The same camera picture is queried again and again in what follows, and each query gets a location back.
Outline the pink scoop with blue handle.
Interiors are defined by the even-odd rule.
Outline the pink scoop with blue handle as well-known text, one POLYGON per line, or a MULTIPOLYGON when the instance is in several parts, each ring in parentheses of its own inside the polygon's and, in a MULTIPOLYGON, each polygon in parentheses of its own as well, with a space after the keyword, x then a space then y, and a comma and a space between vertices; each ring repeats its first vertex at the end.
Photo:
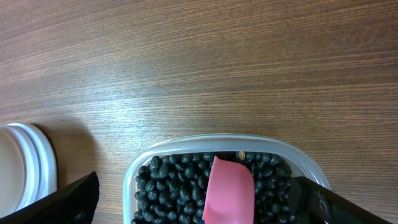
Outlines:
POLYGON ((214 157, 202 220, 205 224, 253 224, 254 179, 245 166, 214 157))

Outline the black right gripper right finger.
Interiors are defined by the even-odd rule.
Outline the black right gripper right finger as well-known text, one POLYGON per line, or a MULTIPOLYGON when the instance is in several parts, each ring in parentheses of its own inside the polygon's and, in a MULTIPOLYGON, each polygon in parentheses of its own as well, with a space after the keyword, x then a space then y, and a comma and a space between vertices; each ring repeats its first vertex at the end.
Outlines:
POLYGON ((300 224, 391 224, 306 177, 291 178, 288 206, 300 224))

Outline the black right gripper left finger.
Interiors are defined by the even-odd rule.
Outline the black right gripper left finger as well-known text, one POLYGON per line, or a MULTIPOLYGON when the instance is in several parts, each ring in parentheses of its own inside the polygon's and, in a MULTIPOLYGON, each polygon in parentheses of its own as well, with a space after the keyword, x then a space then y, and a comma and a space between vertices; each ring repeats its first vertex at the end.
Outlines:
POLYGON ((100 196, 96 172, 1 218, 1 224, 91 224, 100 196))

